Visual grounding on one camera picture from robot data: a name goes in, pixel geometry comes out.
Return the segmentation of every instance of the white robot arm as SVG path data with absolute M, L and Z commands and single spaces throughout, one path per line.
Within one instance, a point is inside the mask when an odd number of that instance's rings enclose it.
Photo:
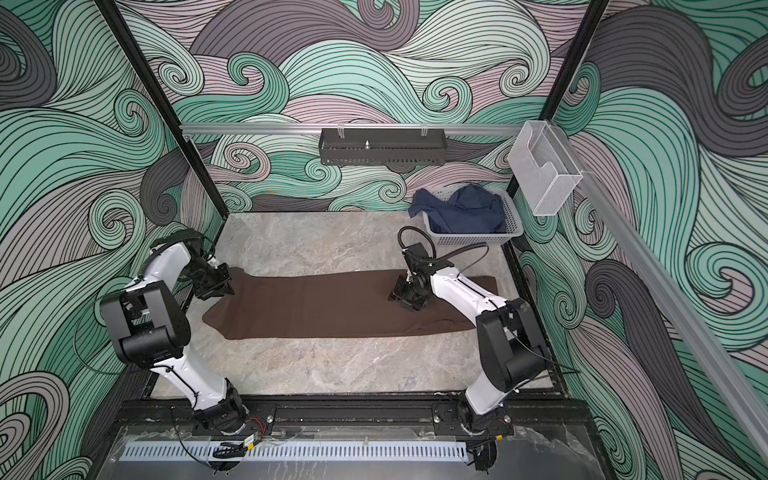
M 171 293 L 180 275 L 192 280 L 202 300 L 233 293 L 225 263 L 205 258 L 203 236 L 188 229 L 154 242 L 143 273 L 101 301 L 101 313 L 118 358 L 156 372 L 190 401 L 205 428 L 238 431 L 245 410 L 230 381 L 214 372 L 190 342 L 187 317 Z M 144 315 L 149 320 L 142 322 Z
M 538 328 L 531 306 L 523 299 L 507 300 L 495 295 L 453 266 L 447 259 L 458 253 L 485 244 L 473 244 L 435 258 L 428 256 L 421 243 L 408 247 L 402 242 L 402 232 L 415 230 L 404 227 L 398 241 L 408 265 L 408 277 L 401 276 L 390 295 L 412 310 L 421 310 L 431 296 L 451 303 L 475 324 L 482 371 L 466 391 L 466 399 L 476 415 L 495 409 L 509 393 L 523 382 L 546 369 L 547 347 Z

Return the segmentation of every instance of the brown pants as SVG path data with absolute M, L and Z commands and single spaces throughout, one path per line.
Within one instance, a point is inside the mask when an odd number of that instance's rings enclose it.
M 234 295 L 226 295 L 203 321 L 226 339 L 363 338 L 414 336 L 474 328 L 448 302 L 431 298 L 420 312 L 389 301 L 403 270 L 313 276 L 251 276 L 230 269 Z M 496 279 L 478 285 L 497 292 Z

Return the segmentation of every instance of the laundry basket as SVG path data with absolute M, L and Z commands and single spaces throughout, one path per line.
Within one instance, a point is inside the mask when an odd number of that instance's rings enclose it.
M 451 185 L 444 188 L 427 188 L 429 193 L 444 202 L 451 198 L 459 188 L 464 184 Z M 437 245 L 467 245 L 469 243 L 486 242 L 488 245 L 501 245 L 507 243 L 512 237 L 520 237 L 523 234 L 523 224 L 520 221 L 520 215 L 515 208 L 515 204 L 506 191 L 498 188 L 485 188 L 492 194 L 498 195 L 504 205 L 504 222 L 507 226 L 507 233 L 435 233 L 429 226 L 429 216 L 422 212 L 426 232 L 435 241 Z

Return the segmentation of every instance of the aluminum rail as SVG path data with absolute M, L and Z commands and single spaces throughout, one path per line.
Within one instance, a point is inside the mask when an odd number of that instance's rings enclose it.
M 184 135 L 320 135 L 324 128 L 438 129 L 446 135 L 514 137 L 522 124 L 291 124 L 280 122 L 204 122 L 181 124 Z

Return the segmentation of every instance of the black frame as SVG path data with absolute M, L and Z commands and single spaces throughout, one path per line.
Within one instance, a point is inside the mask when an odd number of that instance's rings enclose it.
M 565 92 L 571 86 L 571 80 L 576 75 L 579 65 L 581 65 L 581 59 L 587 53 L 589 43 L 592 41 L 595 30 L 598 29 L 598 24 L 603 18 L 603 13 L 606 7 L 608 7 L 609 1 L 591 0 L 589 2 L 587 13 L 584 14 L 581 20 L 576 36 L 571 40 L 571 47 L 568 49 L 568 53 L 565 54 L 563 66 L 560 68 L 558 76 L 554 80 L 554 85 L 552 85 L 552 90 L 549 92 L 549 96 L 547 96 L 547 101 L 541 109 L 538 117 L 539 120 L 551 121 L 554 118 L 554 114 L 558 111 Z
M 123 15 L 120 14 L 117 4 L 114 0 L 94 1 L 101 12 L 101 15 L 104 17 L 104 20 L 106 20 L 107 25 L 109 25 L 109 28 L 112 30 L 112 34 L 123 49 L 125 56 L 136 71 L 139 80 L 147 89 L 147 93 L 149 94 L 152 103 L 154 103 L 154 106 L 157 111 L 160 112 L 163 121 L 170 129 L 176 143 L 179 145 L 181 153 L 186 157 L 187 162 L 189 162 L 195 174 L 197 174 L 197 178 L 200 179 L 200 182 L 203 184 L 203 189 L 208 193 L 211 201 L 214 202 L 214 206 L 216 207 L 216 210 L 218 210 L 219 215 L 226 221 L 229 216 L 229 209 L 227 209 L 224 199 L 216 188 L 213 179 L 211 179 L 208 174 L 208 170 L 205 168 L 205 163 L 203 162 L 203 159 L 200 158 L 200 152 L 197 151 L 194 143 L 185 139 L 184 135 L 181 133 L 181 121 L 176 115 L 176 111 L 165 97 L 160 82 L 157 81 L 154 74 L 152 74 L 149 62 L 147 62 L 136 39 L 128 29 L 128 25 L 125 23 Z
M 200 153 L 192 141 L 187 140 L 180 129 L 180 120 L 176 115 L 170 102 L 166 99 L 162 88 L 151 71 L 150 65 L 144 57 L 135 38 L 131 34 L 125 20 L 123 19 L 117 4 L 114 0 L 95 0 L 95 3 L 101 14 L 104 16 L 107 24 L 112 30 L 115 38 L 118 40 L 121 48 L 126 54 L 129 62 L 137 72 L 139 79 L 147 89 L 150 99 L 161 114 L 161 117 L 169 127 L 174 139 L 179 145 L 180 150 L 186 157 L 193 171 L 197 174 L 200 182 L 207 194 L 210 196 L 222 216 L 222 225 L 219 229 L 214 243 L 221 235 L 224 224 L 227 221 L 229 210 L 224 203 L 219 190 L 216 188 L 205 167 Z M 570 86 L 571 79 L 574 77 L 581 59 L 587 50 L 589 42 L 597 29 L 598 22 L 607 7 L 608 0 L 592 0 L 588 6 L 587 13 L 582 19 L 578 32 L 571 42 L 571 46 L 565 58 L 565 62 L 558 72 L 551 93 L 541 110 L 540 120 L 552 120 L 565 92 Z M 517 192 L 519 185 L 516 178 L 510 180 L 507 191 L 511 196 Z M 535 305 L 535 299 L 532 298 L 528 284 L 522 275 L 521 267 L 518 263 L 511 242 L 502 246 L 502 250 L 507 260 L 508 268 L 515 281 L 515 286 L 520 296 L 527 300 L 533 307 L 536 319 L 541 331 L 544 333 L 550 352 L 551 345 L 546 336 L 541 323 L 541 317 Z M 184 302 L 182 308 L 187 310 L 192 300 L 192 292 Z M 547 423 L 560 424 L 583 424 L 589 434 L 589 440 L 597 454 L 598 461 L 605 473 L 606 478 L 612 480 L 615 478 L 609 457 L 604 450 L 597 428 L 585 402 L 575 399 L 566 399 L 567 394 L 565 384 L 562 380 L 562 372 L 557 366 L 549 366 L 554 373 L 552 381 L 553 389 L 529 389 L 525 394 L 519 394 L 512 399 L 504 402 L 504 409 L 497 412 L 497 415 L 503 417 L 509 415 L 512 423 L 516 425 L 546 425 Z M 144 387 L 144 394 L 140 400 L 129 400 L 124 402 L 117 418 L 110 428 L 106 442 L 94 458 L 94 467 L 88 473 L 88 478 L 94 478 L 99 471 L 101 463 L 106 459 L 111 443 L 114 441 L 119 430 L 127 425 L 149 425 L 150 422 L 170 422 L 170 408 L 174 407 L 174 416 L 179 423 L 197 424 L 192 415 L 189 402 L 186 399 L 159 401 L 149 399 L 157 374 L 151 374 Z M 261 415 L 273 415 L 276 419 L 268 427 L 269 432 L 275 429 L 285 429 L 286 435 L 291 429 L 301 429 L 307 426 L 321 425 L 358 425 L 372 426 L 381 425 L 401 425 L 421 432 L 422 429 L 431 430 L 440 435 L 455 435 L 456 424 L 451 421 L 442 421 L 434 423 L 434 415 L 450 416 L 450 410 L 454 409 L 458 402 L 463 398 L 461 392 L 449 392 L 447 395 L 437 396 L 434 392 L 395 392 L 370 395 L 348 395 L 348 394 L 328 394 L 314 396 L 242 396 L 251 412 Z M 502 431 L 502 425 L 491 427 L 491 433 L 497 434 Z M 201 427 L 195 427 L 197 433 L 205 434 L 200 431 Z M 472 437 L 462 438 L 458 435 L 457 439 L 477 442 Z
M 463 400 L 460 392 L 373 393 L 368 395 L 288 395 L 288 396 L 243 396 L 243 404 L 250 415 L 260 418 L 266 426 L 267 435 L 291 439 L 305 429 L 313 427 L 359 427 L 397 426 L 411 429 L 416 437 L 431 435 L 455 436 L 457 441 L 473 444 L 488 438 L 486 435 L 470 436 L 463 433 L 457 419 L 458 404 Z M 558 427 L 561 425 L 583 426 L 587 437 L 579 438 L 582 444 L 592 447 L 605 478 L 615 480 L 613 467 L 602 444 L 597 426 L 592 419 L 586 402 L 576 399 L 542 398 L 541 395 L 521 394 L 503 402 L 503 408 L 496 409 L 491 415 L 488 427 L 489 435 L 507 435 L 514 425 L 536 429 L 550 440 L 566 439 L 561 437 Z M 266 418 L 272 416 L 272 422 Z M 509 417 L 509 424 L 503 422 Z M 114 440 L 120 430 L 127 426 L 141 427 L 162 425 L 171 427 L 192 427 L 193 435 L 210 436 L 213 440 L 231 441 L 244 439 L 251 432 L 260 428 L 255 422 L 239 435 L 222 436 L 218 432 L 207 431 L 197 424 L 192 409 L 186 399 L 152 401 L 126 401 L 109 430 L 108 437 L 100 450 L 87 478 L 95 478 L 101 465 L 107 458 Z

